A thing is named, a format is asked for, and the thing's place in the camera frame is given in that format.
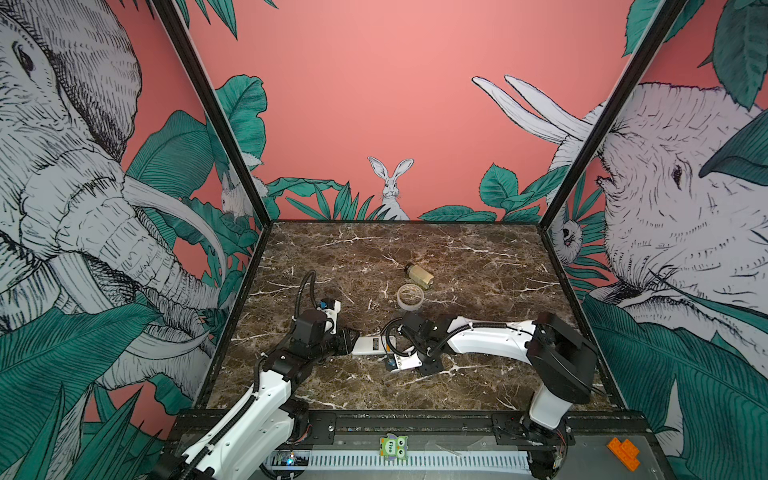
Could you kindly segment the white red remote control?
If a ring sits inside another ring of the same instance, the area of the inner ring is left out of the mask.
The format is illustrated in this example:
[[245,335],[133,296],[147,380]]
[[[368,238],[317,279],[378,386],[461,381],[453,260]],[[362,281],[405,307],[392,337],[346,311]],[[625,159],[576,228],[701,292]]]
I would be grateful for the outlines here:
[[359,337],[351,351],[353,356],[382,356],[387,354],[386,342],[380,336]]

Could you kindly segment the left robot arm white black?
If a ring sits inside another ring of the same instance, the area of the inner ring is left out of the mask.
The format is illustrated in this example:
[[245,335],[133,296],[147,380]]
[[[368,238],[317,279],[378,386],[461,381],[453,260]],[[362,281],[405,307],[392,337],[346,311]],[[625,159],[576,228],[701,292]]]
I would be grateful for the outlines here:
[[253,370],[236,404],[181,454],[165,453],[150,479],[248,479],[279,446],[300,443],[311,430],[308,405],[293,394],[313,367],[352,353],[360,333],[341,327],[341,302],[315,296],[316,272],[305,274],[289,332]]

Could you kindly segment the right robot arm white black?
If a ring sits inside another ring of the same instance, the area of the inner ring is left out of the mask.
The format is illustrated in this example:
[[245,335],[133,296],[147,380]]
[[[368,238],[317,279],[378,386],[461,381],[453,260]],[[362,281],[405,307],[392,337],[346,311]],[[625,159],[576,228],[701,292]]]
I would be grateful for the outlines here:
[[573,405],[590,402],[597,347],[553,313],[532,321],[493,322],[463,316],[428,320],[407,312],[386,324],[382,342],[400,370],[429,376],[443,369],[444,355],[484,354],[530,365],[540,379],[521,423],[527,431],[562,434]]

